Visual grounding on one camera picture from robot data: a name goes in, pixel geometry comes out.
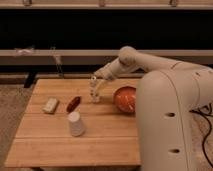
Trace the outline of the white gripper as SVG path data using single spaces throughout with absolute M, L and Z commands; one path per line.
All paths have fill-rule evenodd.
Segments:
M 90 79 L 90 94 L 92 96 L 92 102 L 98 103 L 100 101 L 100 92 L 106 87 L 107 81 L 109 79 L 109 74 L 104 69 L 99 69 L 94 72 L 95 76 Z M 97 78 L 100 77 L 105 80 L 97 82 Z

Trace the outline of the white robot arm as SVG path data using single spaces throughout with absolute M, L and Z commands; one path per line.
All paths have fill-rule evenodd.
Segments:
M 213 102 L 213 69 L 125 46 L 117 59 L 94 73 L 101 81 L 91 95 L 98 96 L 105 82 L 139 68 L 145 71 L 135 109 L 141 170 L 197 171 L 189 112 Z

